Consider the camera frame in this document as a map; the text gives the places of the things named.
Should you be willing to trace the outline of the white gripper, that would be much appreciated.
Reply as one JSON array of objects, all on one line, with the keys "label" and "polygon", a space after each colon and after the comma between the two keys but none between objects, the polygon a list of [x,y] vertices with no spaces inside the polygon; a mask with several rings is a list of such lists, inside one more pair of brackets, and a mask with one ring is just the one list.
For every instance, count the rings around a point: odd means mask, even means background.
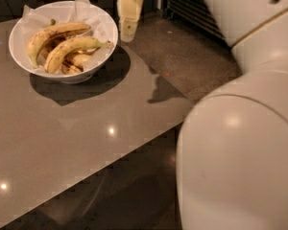
[{"label": "white gripper", "polygon": [[117,0],[119,31],[123,42],[135,38],[144,0]]}]

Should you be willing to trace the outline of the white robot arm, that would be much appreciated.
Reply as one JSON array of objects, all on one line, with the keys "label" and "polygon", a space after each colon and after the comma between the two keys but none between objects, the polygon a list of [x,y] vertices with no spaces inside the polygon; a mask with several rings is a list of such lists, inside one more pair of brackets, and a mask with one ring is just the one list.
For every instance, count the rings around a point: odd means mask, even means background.
[{"label": "white robot arm", "polygon": [[204,0],[241,68],[189,112],[183,230],[288,230],[288,0]]}]

